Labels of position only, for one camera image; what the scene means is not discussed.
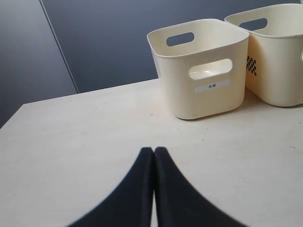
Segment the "bin handle hole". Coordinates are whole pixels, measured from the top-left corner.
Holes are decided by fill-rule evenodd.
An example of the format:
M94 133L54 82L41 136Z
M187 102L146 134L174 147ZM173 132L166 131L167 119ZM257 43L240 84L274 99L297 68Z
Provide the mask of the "bin handle hole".
M249 31L256 31L256 30L265 28L267 26L267 24L268 24L267 19L261 18L261 19L257 19L257 20L244 22L244 23L240 24L239 26L244 29L247 29Z
M189 70L189 77L193 80L200 80L228 73L232 70L233 63L230 59L214 61L203 65L197 65Z
M166 40L166 45L176 46L180 44L186 44L192 42L194 39L195 39L194 33L188 32L188 33L168 37Z

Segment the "white tabletop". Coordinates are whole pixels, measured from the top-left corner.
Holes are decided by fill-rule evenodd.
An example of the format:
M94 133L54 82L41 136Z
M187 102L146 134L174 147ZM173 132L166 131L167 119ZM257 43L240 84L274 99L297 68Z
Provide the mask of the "white tabletop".
M246 91L232 112L184 121L158 80L23 105L0 129L0 226L75 221L148 146L167 147L187 179L243 223L302 226L303 106L273 107Z

